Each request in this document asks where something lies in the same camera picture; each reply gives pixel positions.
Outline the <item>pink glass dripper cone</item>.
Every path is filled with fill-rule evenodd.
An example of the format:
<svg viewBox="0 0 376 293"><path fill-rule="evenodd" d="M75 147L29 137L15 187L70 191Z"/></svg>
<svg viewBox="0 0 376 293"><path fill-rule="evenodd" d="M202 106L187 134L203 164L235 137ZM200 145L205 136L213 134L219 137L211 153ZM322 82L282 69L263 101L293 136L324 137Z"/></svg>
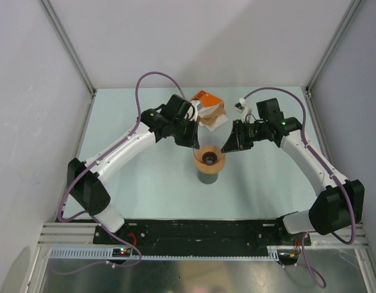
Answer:
<svg viewBox="0 0 376 293"><path fill-rule="evenodd" d="M201 136L199 139L200 148L193 150L194 158L204 165L215 165L225 158L221 151L224 141L217 136Z"/></svg>

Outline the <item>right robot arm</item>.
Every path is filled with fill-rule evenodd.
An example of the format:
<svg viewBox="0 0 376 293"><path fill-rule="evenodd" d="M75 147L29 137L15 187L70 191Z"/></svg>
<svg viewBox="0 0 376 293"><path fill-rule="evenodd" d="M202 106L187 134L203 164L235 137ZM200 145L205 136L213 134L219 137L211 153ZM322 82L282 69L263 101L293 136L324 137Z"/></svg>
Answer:
<svg viewBox="0 0 376 293"><path fill-rule="evenodd" d="M251 123L251 109L243 98L235 105L242 113L233 121L223 153L249 150L255 142L268 140L288 154L312 185L316 200L305 211L279 217L276 240L290 244L297 233L315 231L321 235L359 223L365 189L359 180L349 180L338 172L308 141L302 124L294 117L285 118L277 99L257 103L259 120Z"/></svg>

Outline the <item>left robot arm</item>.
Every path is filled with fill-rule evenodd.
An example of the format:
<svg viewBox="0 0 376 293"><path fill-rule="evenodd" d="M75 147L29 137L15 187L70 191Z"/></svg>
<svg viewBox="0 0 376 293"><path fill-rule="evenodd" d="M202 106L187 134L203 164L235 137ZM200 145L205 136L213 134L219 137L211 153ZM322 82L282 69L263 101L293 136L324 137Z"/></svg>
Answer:
<svg viewBox="0 0 376 293"><path fill-rule="evenodd" d="M107 229L116 244L128 237L125 220L111 202L105 187L134 156L161 139L172 137L175 144L198 149L200 102L172 95L166 104L140 113L133 127L103 153L84 162L74 158L68 164L67 190L84 211Z"/></svg>

